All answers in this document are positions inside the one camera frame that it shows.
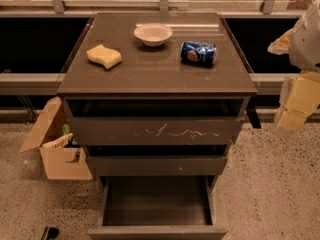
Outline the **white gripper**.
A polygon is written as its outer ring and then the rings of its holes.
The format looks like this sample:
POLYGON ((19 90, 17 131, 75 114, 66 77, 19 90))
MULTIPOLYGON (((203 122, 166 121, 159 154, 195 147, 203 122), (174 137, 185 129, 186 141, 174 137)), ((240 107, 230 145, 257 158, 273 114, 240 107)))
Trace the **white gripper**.
POLYGON ((275 117, 275 133, 288 137, 299 130, 320 105, 320 0, 314 0, 305 13, 267 48, 269 53, 289 53, 290 63, 303 71, 286 78, 280 92, 275 117))

